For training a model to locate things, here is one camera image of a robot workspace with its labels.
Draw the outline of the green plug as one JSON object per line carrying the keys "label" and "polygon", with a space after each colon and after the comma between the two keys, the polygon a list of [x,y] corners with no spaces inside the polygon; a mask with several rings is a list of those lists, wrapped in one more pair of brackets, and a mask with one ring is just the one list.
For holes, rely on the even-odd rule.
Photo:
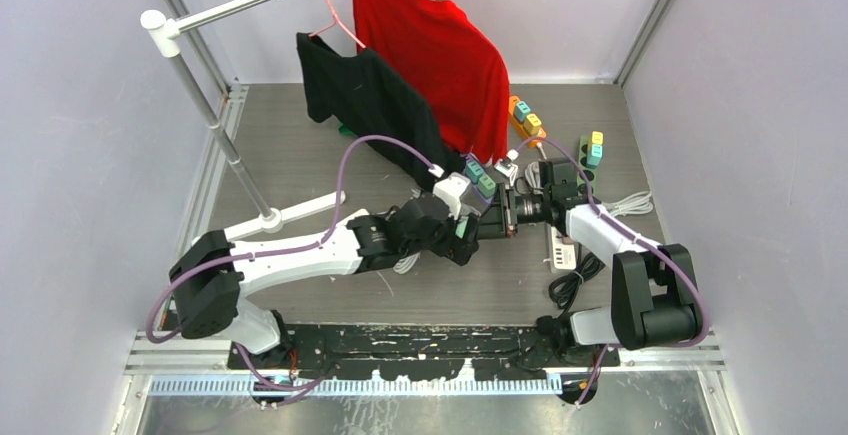
{"label": "green plug", "polygon": [[464,238],[465,233],[467,231],[468,222],[469,222],[468,218],[463,218],[463,219],[461,219],[457,222],[456,229],[455,229],[455,236],[457,238],[459,238],[459,239]]}

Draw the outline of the white power strip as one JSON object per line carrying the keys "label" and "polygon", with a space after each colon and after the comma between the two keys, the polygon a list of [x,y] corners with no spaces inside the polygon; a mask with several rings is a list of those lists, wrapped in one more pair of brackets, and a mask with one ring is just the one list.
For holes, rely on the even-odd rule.
{"label": "white power strip", "polygon": [[569,272],[576,268],[577,253],[573,241],[548,225],[548,266],[551,273]]}

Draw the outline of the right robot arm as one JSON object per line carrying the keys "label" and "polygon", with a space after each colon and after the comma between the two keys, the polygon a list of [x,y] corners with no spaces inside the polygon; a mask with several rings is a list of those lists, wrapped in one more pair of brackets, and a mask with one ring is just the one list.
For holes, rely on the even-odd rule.
{"label": "right robot arm", "polygon": [[689,251],[624,225],[594,197],[583,173],[572,175],[566,165],[542,161],[538,189],[496,184],[480,229],[483,238],[501,238],[521,224],[546,223],[610,269],[609,304],[568,313],[567,330],[554,341],[558,358],[577,366],[595,345],[638,350],[702,340],[708,323]]}

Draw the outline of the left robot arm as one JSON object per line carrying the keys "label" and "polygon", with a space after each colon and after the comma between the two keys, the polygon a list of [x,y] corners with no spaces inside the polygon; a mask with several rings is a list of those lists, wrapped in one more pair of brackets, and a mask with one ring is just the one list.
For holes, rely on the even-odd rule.
{"label": "left robot arm", "polygon": [[207,232],[169,272],[177,332],[185,339],[226,336],[265,366],[280,367],[292,352],[282,316],[249,296],[313,277],[399,271],[422,252],[465,265],[479,248],[479,225],[476,210],[463,206],[453,215],[441,199],[424,194],[380,214],[359,210],[330,236],[245,242]]}

